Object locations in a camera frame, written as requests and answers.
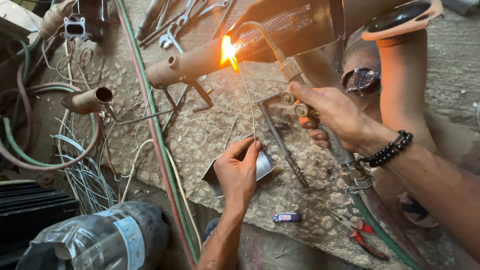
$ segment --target finger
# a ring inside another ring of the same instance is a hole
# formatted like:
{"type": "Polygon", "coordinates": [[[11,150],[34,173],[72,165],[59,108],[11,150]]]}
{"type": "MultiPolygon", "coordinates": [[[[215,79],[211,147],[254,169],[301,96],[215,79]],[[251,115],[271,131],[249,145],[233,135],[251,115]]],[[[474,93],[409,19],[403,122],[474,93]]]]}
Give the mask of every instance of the finger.
{"type": "Polygon", "coordinates": [[[324,130],[310,128],[307,132],[313,140],[326,141],[328,139],[328,134],[324,130]]]}
{"type": "Polygon", "coordinates": [[[317,146],[320,146],[321,148],[326,148],[326,149],[329,149],[330,148],[330,143],[328,141],[324,141],[324,140],[314,140],[313,141],[317,146]]]}
{"type": "Polygon", "coordinates": [[[255,138],[251,136],[237,143],[232,143],[227,150],[225,150],[224,154],[229,158],[236,158],[254,142],[254,139],[255,138]]]}
{"type": "Polygon", "coordinates": [[[324,97],[325,88],[319,88],[314,91],[294,81],[290,83],[288,90],[299,100],[314,107],[321,115],[324,113],[322,106],[319,106],[319,104],[328,103],[328,99],[324,97]]]}
{"type": "Polygon", "coordinates": [[[250,164],[252,166],[256,166],[258,153],[260,152],[261,149],[262,149],[261,141],[256,141],[252,143],[247,150],[247,154],[245,155],[245,159],[243,160],[243,162],[250,164]]]}
{"type": "Polygon", "coordinates": [[[310,117],[300,117],[300,126],[302,128],[317,128],[318,123],[315,119],[310,117]]]}

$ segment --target red-handled pliers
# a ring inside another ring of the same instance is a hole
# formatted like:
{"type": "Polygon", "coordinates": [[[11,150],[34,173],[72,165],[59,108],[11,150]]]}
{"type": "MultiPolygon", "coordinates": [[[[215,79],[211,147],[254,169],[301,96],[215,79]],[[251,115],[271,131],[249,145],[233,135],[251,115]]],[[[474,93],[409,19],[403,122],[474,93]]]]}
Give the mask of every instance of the red-handled pliers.
{"type": "Polygon", "coordinates": [[[365,240],[363,240],[363,238],[361,237],[360,232],[377,235],[377,233],[375,233],[373,229],[369,225],[367,225],[365,221],[363,221],[362,219],[359,219],[359,221],[355,225],[344,216],[335,213],[333,210],[331,209],[327,209],[327,210],[334,219],[336,219],[342,225],[350,229],[350,233],[348,234],[348,237],[355,239],[357,244],[359,244],[359,246],[363,250],[365,250],[366,252],[368,252],[368,254],[372,255],[377,259],[388,261],[388,257],[387,255],[385,255],[385,253],[376,250],[370,244],[368,244],[365,240]]]}

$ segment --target torch flame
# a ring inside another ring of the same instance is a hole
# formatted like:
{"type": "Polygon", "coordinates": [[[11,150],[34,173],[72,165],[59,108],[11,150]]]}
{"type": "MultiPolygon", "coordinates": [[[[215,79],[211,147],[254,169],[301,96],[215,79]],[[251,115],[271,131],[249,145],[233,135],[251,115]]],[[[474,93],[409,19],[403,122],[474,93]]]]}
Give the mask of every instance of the torch flame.
{"type": "Polygon", "coordinates": [[[225,35],[222,39],[222,59],[220,63],[224,64],[227,60],[230,61],[233,69],[237,72],[239,69],[235,58],[235,48],[231,44],[231,37],[225,35]]]}

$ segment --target black bead bracelet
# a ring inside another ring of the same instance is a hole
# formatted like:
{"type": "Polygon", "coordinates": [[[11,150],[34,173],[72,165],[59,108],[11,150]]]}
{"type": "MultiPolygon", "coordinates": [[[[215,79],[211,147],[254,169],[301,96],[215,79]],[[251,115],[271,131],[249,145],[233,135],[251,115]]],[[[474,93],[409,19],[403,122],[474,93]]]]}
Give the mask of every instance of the black bead bracelet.
{"type": "Polygon", "coordinates": [[[370,167],[382,166],[388,161],[390,161],[394,156],[398,155],[400,151],[405,150],[410,142],[413,140],[413,134],[407,133],[405,130],[398,131],[400,136],[395,140],[395,142],[389,143],[385,148],[378,151],[376,154],[369,158],[363,158],[359,161],[368,162],[370,167]]]}

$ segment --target label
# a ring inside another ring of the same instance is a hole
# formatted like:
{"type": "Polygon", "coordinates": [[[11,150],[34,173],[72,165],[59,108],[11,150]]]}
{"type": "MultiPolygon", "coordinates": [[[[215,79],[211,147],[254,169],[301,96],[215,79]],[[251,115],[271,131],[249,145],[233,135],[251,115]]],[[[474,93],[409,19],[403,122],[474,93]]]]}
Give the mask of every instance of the label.
{"type": "Polygon", "coordinates": [[[102,212],[98,212],[98,213],[95,213],[94,215],[99,215],[99,216],[102,216],[102,217],[109,217],[109,216],[115,215],[116,213],[119,213],[119,212],[121,212],[120,209],[113,209],[113,210],[105,210],[105,211],[102,211],[102,212]]]}
{"type": "Polygon", "coordinates": [[[132,217],[126,217],[113,223],[120,231],[127,248],[127,270],[139,269],[145,261],[144,237],[137,222],[132,217]]]}
{"type": "Polygon", "coordinates": [[[292,219],[292,216],[290,216],[290,215],[279,215],[278,218],[281,221],[289,221],[290,219],[292,219]]]}

